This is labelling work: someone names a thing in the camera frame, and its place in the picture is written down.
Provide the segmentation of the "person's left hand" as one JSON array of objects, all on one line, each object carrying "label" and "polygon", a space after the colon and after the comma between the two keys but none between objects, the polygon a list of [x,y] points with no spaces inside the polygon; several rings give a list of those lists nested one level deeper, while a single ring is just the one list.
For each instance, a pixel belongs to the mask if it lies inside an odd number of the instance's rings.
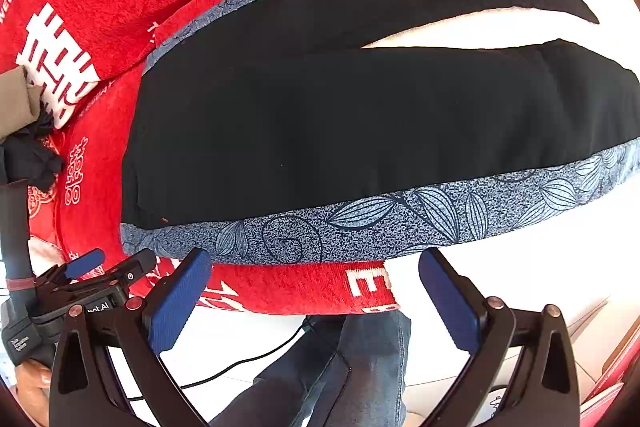
[{"label": "person's left hand", "polygon": [[28,360],[15,369],[17,402],[37,426],[49,425],[49,397],[52,373],[35,360]]}]

